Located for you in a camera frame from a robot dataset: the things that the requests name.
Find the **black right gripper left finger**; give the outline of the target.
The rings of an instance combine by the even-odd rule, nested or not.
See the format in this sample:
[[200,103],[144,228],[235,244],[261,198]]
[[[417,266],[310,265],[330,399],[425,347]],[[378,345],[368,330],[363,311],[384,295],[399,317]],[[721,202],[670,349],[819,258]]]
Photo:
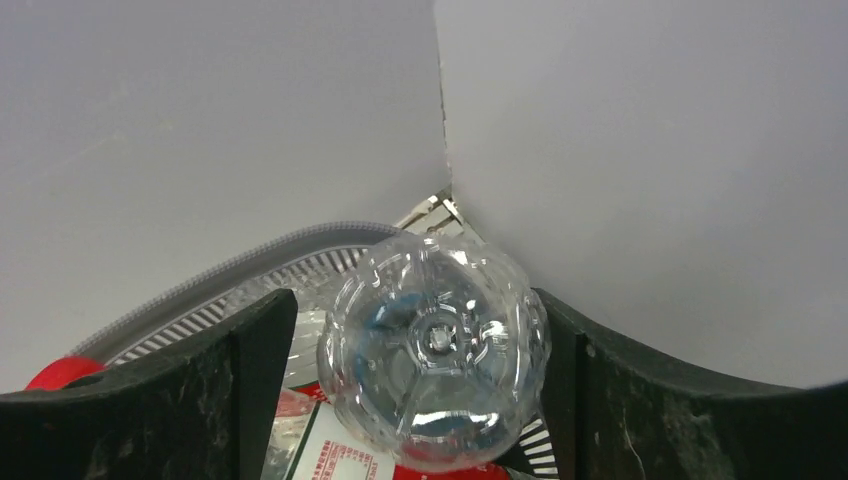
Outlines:
[[257,479],[298,313],[277,290],[56,390],[1,398],[5,479]]

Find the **red cap bottle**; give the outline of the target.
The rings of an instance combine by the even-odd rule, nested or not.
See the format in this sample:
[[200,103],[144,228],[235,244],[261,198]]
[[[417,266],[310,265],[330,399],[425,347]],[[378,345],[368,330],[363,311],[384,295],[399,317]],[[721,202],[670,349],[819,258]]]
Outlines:
[[355,439],[338,421],[318,384],[281,391],[272,424],[263,479],[507,480],[495,464],[448,473],[398,466],[392,457]]
[[73,381],[102,371],[105,366],[81,356],[66,356],[42,369],[26,386],[26,390],[60,390]]

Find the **clear bottle blue label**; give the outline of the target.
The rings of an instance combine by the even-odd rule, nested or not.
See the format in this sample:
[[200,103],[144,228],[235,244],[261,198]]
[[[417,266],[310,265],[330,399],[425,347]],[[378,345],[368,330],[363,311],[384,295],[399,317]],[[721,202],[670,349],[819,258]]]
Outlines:
[[316,348],[339,421],[403,467],[465,470],[511,449],[536,417],[547,313],[493,245],[402,234],[338,285]]

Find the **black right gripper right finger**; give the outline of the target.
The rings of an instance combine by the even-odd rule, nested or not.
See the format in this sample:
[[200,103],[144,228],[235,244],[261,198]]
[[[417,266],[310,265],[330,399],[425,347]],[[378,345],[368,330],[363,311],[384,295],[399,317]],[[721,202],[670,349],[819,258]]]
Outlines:
[[843,479],[847,386],[722,374],[541,291],[552,340],[541,411],[499,464],[537,479]]

